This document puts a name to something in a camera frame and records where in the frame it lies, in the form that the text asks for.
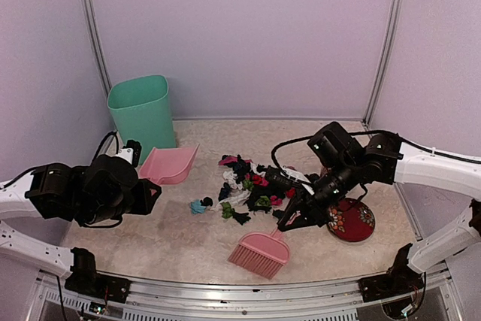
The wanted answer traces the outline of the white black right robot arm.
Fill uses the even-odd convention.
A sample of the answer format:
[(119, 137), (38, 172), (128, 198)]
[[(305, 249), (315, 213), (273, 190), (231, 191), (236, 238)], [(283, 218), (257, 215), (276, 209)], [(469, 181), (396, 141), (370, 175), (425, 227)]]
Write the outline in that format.
[(415, 184), (444, 189), (467, 196), (470, 204), (453, 221), (414, 244), (398, 251), (385, 276), (384, 286), (399, 294), (431, 266), (480, 241), (480, 159), (446, 153), (408, 141), (388, 131), (371, 131), (367, 145), (356, 140), (340, 123), (331, 122), (315, 135), (305, 137), (308, 147), (327, 170), (309, 182), (285, 169), (280, 177), (304, 188), (292, 199), (277, 228), (287, 232), (297, 228), (323, 226), (328, 208), (357, 186), (371, 183)]

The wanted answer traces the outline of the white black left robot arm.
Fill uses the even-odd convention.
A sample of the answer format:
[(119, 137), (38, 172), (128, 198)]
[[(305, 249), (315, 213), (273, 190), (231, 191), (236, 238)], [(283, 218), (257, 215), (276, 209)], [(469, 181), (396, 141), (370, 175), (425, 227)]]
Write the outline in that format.
[(80, 227), (117, 227), (126, 214), (150, 214), (162, 193), (141, 179), (123, 157), (102, 155), (88, 166), (52, 163), (29, 169), (1, 186), (1, 252), (57, 277), (75, 279), (91, 295), (105, 287), (95, 257), (88, 250), (64, 248), (18, 232), (5, 223), (13, 218), (61, 219)]

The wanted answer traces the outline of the pink plastic dustpan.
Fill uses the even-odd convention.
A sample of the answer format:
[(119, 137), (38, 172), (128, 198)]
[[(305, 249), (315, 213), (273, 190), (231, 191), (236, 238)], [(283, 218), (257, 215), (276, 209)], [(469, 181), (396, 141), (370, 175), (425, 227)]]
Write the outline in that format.
[(192, 169), (199, 144), (168, 149), (153, 148), (139, 169), (139, 178), (159, 186), (177, 185), (186, 180)]

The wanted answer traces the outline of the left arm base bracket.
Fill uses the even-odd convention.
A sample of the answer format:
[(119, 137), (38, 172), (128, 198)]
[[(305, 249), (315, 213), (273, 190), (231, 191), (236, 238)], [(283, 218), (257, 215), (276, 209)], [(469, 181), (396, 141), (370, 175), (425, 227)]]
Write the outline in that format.
[(129, 279), (101, 274), (96, 269), (95, 256), (87, 249), (73, 248), (71, 274), (65, 279), (69, 291), (101, 298), (104, 301), (126, 303), (132, 282)]

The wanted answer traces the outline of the pink plastic hand brush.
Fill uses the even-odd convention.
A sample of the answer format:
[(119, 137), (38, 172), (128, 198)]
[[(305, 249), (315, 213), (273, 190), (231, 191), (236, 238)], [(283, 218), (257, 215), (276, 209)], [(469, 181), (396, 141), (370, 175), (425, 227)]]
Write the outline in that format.
[(228, 261), (253, 274), (271, 280), (290, 260), (291, 252), (277, 229), (270, 234), (250, 232), (244, 235)]

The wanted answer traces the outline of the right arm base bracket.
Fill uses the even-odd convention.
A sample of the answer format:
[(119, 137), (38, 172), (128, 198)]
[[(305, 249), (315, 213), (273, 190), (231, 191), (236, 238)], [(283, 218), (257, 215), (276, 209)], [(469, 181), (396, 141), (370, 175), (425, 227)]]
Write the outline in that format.
[(408, 253), (412, 243), (403, 246), (396, 254), (393, 265), (384, 274), (363, 277), (358, 286), (363, 302), (378, 301), (423, 289), (426, 284), (423, 273), (408, 267)]

